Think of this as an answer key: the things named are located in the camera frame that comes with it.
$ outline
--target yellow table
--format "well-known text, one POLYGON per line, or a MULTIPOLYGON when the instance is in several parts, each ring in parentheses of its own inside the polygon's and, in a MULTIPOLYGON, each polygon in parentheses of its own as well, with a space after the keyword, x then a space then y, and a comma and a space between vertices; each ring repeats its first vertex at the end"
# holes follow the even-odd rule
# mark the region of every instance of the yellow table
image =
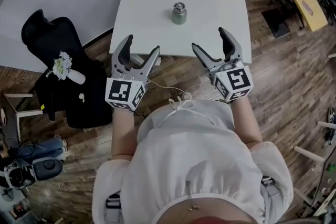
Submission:
POLYGON ((294 0, 309 29, 316 31, 328 24, 317 0, 294 0))

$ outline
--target white vase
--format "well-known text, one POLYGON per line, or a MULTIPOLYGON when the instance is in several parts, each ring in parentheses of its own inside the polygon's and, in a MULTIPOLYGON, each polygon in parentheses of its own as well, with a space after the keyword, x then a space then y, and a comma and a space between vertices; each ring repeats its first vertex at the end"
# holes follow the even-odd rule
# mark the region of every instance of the white vase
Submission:
POLYGON ((73 69, 69 69, 69 73, 67 75, 69 79, 71 79, 73 82, 82 85, 85 82, 85 76, 73 69))

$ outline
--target silver lid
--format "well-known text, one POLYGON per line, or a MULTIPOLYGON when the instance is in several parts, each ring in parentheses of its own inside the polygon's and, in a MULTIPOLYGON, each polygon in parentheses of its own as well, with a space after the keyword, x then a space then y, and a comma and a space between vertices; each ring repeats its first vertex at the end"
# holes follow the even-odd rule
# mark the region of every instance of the silver lid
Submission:
POLYGON ((185 5, 182 2, 177 2, 174 4, 174 12, 177 14, 183 14, 185 12, 185 5))

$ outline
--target jeans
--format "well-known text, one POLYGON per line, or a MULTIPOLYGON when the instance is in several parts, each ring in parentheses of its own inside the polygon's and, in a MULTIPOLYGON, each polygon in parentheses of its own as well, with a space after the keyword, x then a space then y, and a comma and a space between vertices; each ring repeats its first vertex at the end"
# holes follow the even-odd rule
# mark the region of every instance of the jeans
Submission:
POLYGON ((40 144, 24 145, 18 149, 18 157, 27 162, 44 157, 53 157, 61 155, 64 152, 62 139, 54 137, 40 144))

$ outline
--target white blouse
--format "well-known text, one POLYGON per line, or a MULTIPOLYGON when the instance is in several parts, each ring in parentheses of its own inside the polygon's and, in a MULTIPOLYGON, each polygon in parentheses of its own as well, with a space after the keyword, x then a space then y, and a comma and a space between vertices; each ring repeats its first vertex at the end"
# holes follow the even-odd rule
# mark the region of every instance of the white blouse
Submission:
POLYGON ((106 199, 119 191, 125 224, 157 223, 170 207, 190 196, 228 201, 263 223, 263 175, 272 177, 283 194, 284 207, 279 210, 288 209, 292 181, 276 146, 263 142, 249 150, 234 132, 228 105, 197 101, 190 109, 205 117, 180 110, 161 125, 173 110, 165 106, 155 111, 139 128, 132 161, 109 161, 98 169, 95 224, 106 223, 106 199))

